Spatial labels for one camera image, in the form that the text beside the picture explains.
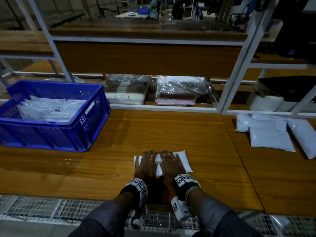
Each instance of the person in background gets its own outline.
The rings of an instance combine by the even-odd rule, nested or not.
[[[147,6],[150,10],[150,18],[158,20],[158,10],[157,10],[158,0],[151,0],[151,3]]]
[[[68,237],[124,236],[128,213],[142,202],[139,195],[141,191],[144,193],[147,186],[148,197],[155,195],[157,152],[145,151],[142,156],[140,164],[139,157],[136,157],[135,179],[132,179],[116,198],[105,201],[92,211]],[[160,151],[160,157],[162,161],[159,165],[164,181],[173,184],[179,199],[185,199],[190,212],[199,220],[201,231],[196,232],[193,237],[263,237],[240,219],[230,207],[206,194],[198,182],[186,174],[178,154],[174,156],[171,151],[164,150]]]
[[[181,0],[173,0],[172,16],[173,19],[182,20],[184,15],[184,7]]]

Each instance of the blue object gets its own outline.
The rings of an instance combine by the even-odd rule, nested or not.
[[[0,144],[6,146],[84,152],[92,146],[110,113],[102,85],[21,80],[7,91],[12,99],[0,106]],[[28,121],[21,118],[16,106],[30,95],[87,101],[69,122]]]
[[[147,8],[138,8],[139,15],[150,15],[150,10]]]

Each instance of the metal grate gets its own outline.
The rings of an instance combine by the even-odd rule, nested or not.
[[[0,220],[51,223],[78,226],[101,201],[21,197],[0,195]],[[259,214],[247,223],[264,236],[315,237],[316,219],[313,217],[286,216],[289,224],[281,230],[269,215]],[[190,217],[179,223],[173,213],[149,211],[143,231],[181,233],[192,235],[199,230],[198,222]]]

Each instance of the black wrist strap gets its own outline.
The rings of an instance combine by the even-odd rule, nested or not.
[[[201,187],[198,181],[188,174],[177,175],[172,183],[177,196],[181,201],[185,201],[185,194],[190,188],[193,186]]]
[[[131,192],[133,197],[132,208],[138,209],[143,207],[147,196],[148,196],[148,189],[147,185],[144,183],[142,179],[132,179],[126,186],[121,190],[120,194],[124,192]]]

